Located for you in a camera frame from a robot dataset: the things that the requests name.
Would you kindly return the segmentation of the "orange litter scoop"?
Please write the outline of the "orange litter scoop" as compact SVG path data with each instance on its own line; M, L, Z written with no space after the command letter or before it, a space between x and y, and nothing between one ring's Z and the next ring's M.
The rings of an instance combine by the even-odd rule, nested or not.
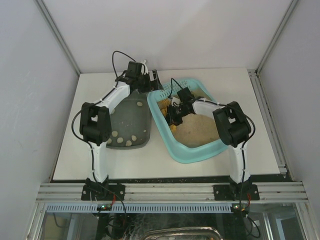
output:
M161 111L161 113L162 113L162 115L163 115L163 117L165 118L165 121L166 121L167 107L169 105L171 105L171 99L170 98L166 98L166 99L162 100L160 103L161 103L160 111ZM172 133L176 132L176 130L177 130L177 126L176 125L168 125L168 126L169 126L169 128L170 128Z

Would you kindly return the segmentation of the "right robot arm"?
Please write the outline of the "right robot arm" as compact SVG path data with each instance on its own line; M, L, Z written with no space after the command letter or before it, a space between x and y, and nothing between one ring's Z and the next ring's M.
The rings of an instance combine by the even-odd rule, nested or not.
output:
M205 115L212 118L220 140L228 146L231 170L229 175L230 192L236 197L250 187L250 173L247 169L247 146L255 134L253 121L244 114L236 101L228 104L213 102L205 97L195 97L189 88L177 92L178 98L169 94L165 107L165 120L168 125L178 126L183 117L189 114Z

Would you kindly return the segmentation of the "teal litter box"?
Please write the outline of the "teal litter box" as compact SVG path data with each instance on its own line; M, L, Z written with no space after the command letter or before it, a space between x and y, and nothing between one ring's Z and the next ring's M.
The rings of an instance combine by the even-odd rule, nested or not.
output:
M190 148L174 138L165 117L161 113L158 102L166 100L170 93L176 94L181 87L187 87L191 91L201 89L209 99L213 102L215 101L206 87L194 78L180 78L177 80L177 83L165 83L162 90L152 91L148 94L147 102L150 112L170 156L179 163L191 164L217 156L227 150L228 146L223 144L220 139L199 147Z

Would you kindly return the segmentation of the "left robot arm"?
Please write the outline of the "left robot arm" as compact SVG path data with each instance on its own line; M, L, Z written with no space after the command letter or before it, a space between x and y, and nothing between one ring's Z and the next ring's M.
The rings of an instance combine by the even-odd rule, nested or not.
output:
M150 139L151 113L147 94L161 90L157 70L149 70L145 61L130 61L116 75L111 90L95 102L84 102L76 114L79 134L88 144L91 175L86 186L97 193L110 193L107 149L139 149Z

